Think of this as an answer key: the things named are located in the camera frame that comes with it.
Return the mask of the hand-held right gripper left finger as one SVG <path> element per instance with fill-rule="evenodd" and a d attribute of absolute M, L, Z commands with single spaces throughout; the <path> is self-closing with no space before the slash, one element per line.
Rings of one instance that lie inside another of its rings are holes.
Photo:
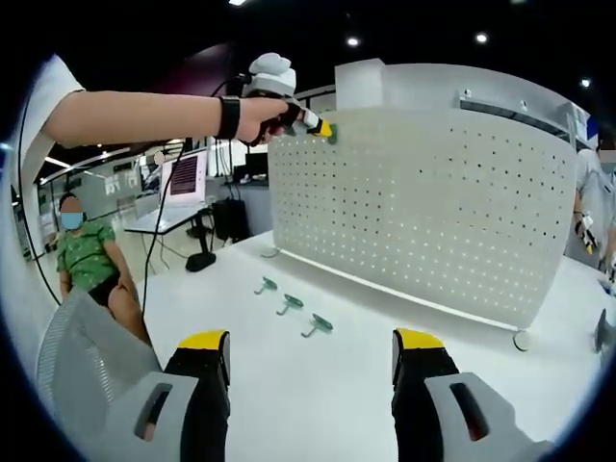
<path fill-rule="evenodd" d="M 115 401 L 98 440 L 100 461 L 223 461 L 231 412 L 230 333 L 194 334 L 161 372 Z"/>

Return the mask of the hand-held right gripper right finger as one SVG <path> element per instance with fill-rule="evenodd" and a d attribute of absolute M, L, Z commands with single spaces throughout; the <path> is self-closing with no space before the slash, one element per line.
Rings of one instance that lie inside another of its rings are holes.
<path fill-rule="evenodd" d="M 541 461 L 514 407 L 482 379 L 461 372 L 437 337 L 393 331 L 392 416 L 399 461 Z"/>

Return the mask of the person's left hand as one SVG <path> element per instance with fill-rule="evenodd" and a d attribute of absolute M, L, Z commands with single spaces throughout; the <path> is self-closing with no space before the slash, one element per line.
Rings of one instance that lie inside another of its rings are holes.
<path fill-rule="evenodd" d="M 251 143 L 257 140 L 260 144 L 268 143 L 284 133 L 282 126 L 268 128 L 260 134 L 261 125 L 271 119 L 278 119 L 289 109 L 289 104 L 283 100 L 266 97 L 242 98 L 240 100 L 240 120 L 236 139 Z"/>

